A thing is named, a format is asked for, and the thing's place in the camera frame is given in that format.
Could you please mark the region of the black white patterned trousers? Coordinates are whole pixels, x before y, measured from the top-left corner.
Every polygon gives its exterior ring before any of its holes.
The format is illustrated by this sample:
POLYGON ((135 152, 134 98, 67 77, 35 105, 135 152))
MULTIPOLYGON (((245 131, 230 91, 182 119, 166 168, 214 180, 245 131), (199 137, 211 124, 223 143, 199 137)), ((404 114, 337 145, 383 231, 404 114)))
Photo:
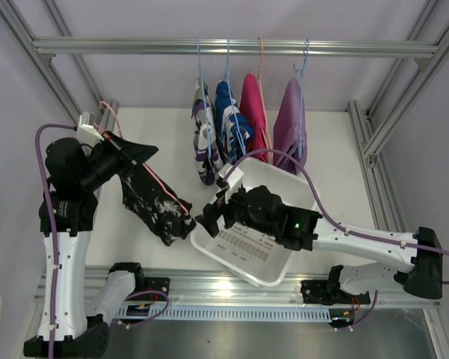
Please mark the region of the black white patterned trousers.
POLYGON ((161 181, 167 190, 184 204, 190 215, 184 213, 143 166, 120 178, 122 203, 126 209, 136 214, 164 245, 171 246, 178 239, 186 239, 195 228, 196 222, 191 214, 192 204, 179 197, 163 179, 161 181))

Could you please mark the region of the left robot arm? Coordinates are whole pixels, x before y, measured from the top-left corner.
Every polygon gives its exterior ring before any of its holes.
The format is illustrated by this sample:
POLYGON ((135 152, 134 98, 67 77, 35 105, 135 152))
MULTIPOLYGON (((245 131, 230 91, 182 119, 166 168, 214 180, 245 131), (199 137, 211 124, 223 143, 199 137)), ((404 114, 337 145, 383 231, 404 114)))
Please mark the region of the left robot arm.
POLYGON ((110 131, 84 144, 66 137, 38 150, 43 184, 40 231, 46 248, 46 294, 40 326, 23 346, 27 358, 101 358, 111 323, 126 298, 146 291, 138 263, 116 263, 104 287, 85 302, 85 261, 98 206, 97 190, 115 175, 140 168, 157 153, 110 131))

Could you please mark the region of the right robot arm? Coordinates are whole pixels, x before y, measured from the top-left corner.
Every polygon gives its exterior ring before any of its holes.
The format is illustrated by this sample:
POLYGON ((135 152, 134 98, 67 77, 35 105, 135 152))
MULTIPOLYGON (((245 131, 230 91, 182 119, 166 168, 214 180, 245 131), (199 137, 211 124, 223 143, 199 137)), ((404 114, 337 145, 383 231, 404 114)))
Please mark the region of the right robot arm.
POLYGON ((441 245, 428 227, 414 233, 345 227, 318 211, 286 204, 264 185, 217 192, 196 221, 191 234, 196 248, 240 224, 287 250, 337 251, 368 259, 368 265, 330 269, 326 295, 334 302, 396 286, 418 298, 442 298, 441 245))

